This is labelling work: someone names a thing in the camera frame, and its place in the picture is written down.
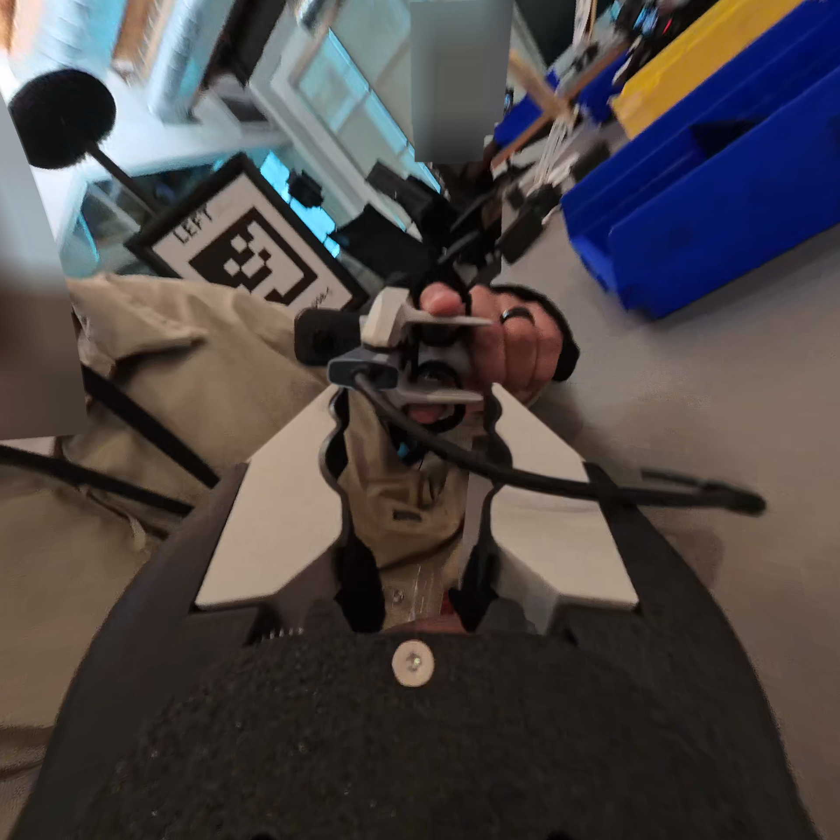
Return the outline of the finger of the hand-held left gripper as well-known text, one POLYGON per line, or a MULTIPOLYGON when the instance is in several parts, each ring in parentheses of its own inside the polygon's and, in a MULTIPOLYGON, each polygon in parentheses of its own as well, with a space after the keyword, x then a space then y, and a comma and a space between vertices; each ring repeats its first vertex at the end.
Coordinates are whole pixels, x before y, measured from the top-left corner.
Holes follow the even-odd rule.
POLYGON ((360 391, 356 377, 364 375, 370 388, 384 394, 394 406, 478 405, 484 395, 463 386, 460 373, 445 360, 426 360, 400 367, 397 358, 336 358, 327 365, 329 381, 360 391))
POLYGON ((491 320, 475 316, 434 316, 414 306, 407 288, 387 287, 361 319, 361 345, 368 350, 394 350, 406 341, 413 328, 431 329, 434 338, 447 338, 457 329, 484 328, 493 324, 491 320))

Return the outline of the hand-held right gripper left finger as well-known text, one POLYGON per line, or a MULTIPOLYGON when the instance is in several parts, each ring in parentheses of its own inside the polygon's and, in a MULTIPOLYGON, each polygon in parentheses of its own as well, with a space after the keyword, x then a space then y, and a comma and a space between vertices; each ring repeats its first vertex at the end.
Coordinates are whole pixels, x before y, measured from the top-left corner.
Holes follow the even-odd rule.
POLYGON ((281 632, 299 632, 315 602, 338 600, 355 631, 382 628, 380 573, 339 482, 348 397, 327 387, 251 456, 197 590, 198 610, 264 608, 281 632))

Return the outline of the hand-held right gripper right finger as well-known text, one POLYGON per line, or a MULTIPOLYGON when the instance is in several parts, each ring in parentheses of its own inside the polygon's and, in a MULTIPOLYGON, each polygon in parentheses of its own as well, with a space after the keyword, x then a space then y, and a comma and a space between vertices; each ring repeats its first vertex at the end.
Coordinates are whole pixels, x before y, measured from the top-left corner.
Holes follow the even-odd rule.
MULTIPOLYGON (((500 385, 486 402, 485 436, 474 453, 492 466, 584 483, 583 460, 500 385)), ((474 631, 489 605, 508 599, 527 626, 546 634, 566 608, 631 612, 638 596, 624 561, 593 500, 544 495, 469 476, 458 583, 449 601, 463 627, 474 631)))

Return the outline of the person's left hand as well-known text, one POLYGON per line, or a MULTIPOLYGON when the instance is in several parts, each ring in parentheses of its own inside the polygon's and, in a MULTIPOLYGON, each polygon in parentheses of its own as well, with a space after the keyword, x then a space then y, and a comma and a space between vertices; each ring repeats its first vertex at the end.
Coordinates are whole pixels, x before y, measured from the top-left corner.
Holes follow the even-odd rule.
POLYGON ((469 299, 471 314, 494 324, 468 331, 465 387, 487 393, 499 384, 531 405, 574 346, 567 325, 547 301, 521 287, 474 286, 469 299))

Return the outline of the framed marker sign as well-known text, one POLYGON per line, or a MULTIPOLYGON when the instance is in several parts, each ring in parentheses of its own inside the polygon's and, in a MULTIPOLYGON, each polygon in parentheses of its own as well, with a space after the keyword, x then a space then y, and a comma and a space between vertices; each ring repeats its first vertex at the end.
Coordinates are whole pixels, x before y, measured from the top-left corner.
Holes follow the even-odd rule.
POLYGON ((303 308, 360 311, 369 293, 241 152, 124 243, 157 277, 303 308))

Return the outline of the black power adapter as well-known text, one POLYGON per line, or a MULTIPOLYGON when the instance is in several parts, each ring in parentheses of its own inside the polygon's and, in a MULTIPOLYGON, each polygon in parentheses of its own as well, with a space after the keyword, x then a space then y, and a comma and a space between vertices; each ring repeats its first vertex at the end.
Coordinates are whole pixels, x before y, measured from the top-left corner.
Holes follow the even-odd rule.
POLYGON ((498 240, 503 260, 514 265, 534 245, 543 232, 543 212, 539 203, 524 203, 498 240))

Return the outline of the yellow plastic storage bin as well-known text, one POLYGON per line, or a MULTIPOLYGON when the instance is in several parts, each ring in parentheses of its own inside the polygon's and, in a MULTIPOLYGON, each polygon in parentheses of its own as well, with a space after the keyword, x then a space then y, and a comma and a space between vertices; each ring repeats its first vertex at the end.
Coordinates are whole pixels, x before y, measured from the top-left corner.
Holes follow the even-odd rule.
POLYGON ((611 108, 626 138, 638 137, 801 3, 716 3, 611 100, 611 108))

